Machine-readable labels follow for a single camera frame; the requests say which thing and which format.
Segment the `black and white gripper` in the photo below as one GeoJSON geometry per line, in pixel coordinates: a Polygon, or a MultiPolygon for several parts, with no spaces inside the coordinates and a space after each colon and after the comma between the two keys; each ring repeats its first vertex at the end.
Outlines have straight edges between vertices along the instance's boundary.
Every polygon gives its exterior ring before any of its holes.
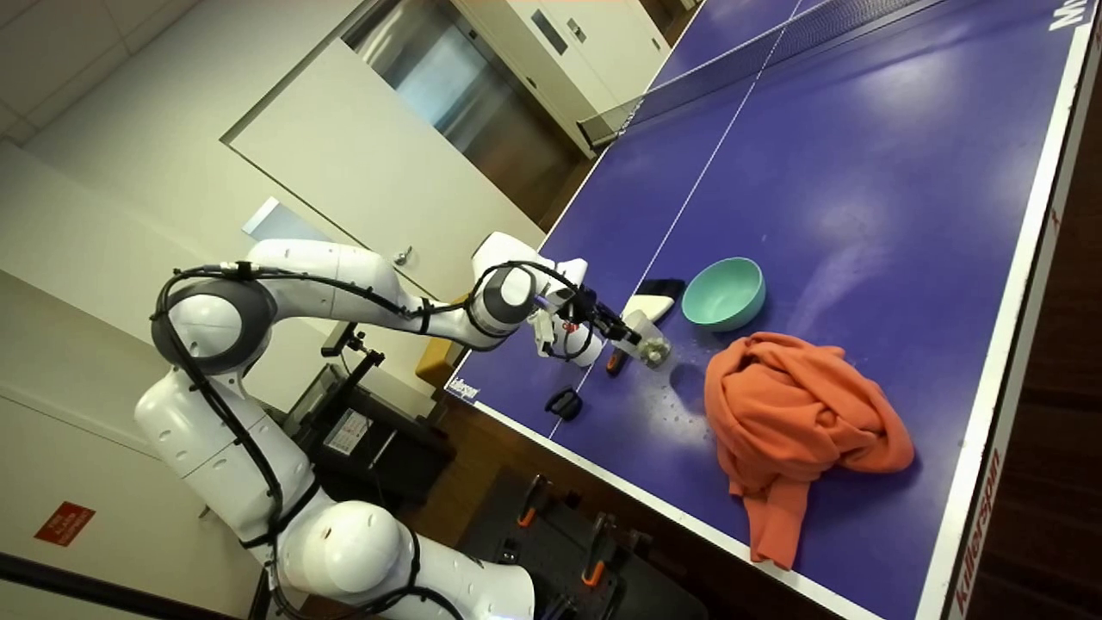
{"type": "Polygon", "coordinates": [[[528,271],[538,279],[538,310],[528,318],[535,346],[547,353],[550,338],[567,325],[590,325],[603,346],[628,338],[628,325],[585,286],[585,263],[529,263],[528,271]]]}

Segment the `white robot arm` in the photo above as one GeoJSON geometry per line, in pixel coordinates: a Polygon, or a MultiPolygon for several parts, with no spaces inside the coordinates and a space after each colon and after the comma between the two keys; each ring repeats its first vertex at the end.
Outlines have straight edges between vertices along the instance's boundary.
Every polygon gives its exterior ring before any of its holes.
{"type": "Polygon", "coordinates": [[[152,339],[167,370],[139,398],[133,421],[271,583],[376,620],[538,620],[547,609],[535,570],[467,559],[376,504],[322,491],[305,451],[245,390],[271,326],[289,318],[376,325],[476,351],[535,326],[540,353],[579,366],[633,338],[585,286],[579,257],[554,263],[488,233],[473,268],[462,298],[435,303],[411,296],[395,266],[367,248],[267,236],[238,263],[178,268],[158,288],[152,339]]]}

